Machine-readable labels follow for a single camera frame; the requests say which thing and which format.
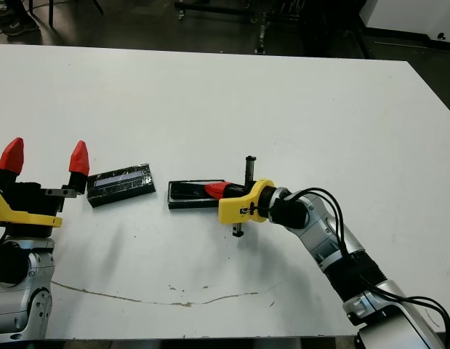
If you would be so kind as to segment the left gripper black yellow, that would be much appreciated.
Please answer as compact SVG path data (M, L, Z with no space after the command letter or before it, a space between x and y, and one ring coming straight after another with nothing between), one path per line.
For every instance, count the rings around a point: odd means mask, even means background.
M0 158L0 185L15 182L24 164L24 141L16 137ZM79 140L69 163L70 178L61 189L42 188L38 183L12 183L0 190L0 226L9 236L50 236L62 226L57 214L67 198L84 193L89 177L86 143Z

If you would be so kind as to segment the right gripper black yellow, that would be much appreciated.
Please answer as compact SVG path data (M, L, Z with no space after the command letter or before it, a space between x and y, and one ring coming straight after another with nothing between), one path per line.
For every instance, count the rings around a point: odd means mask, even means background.
M210 196L219 199L218 220L233 226L235 237L243 236L242 225L248 221L264 222L270 217L270 201L276 192L271 180L254 180L255 156L246 157L244 184L211 182L205 185Z

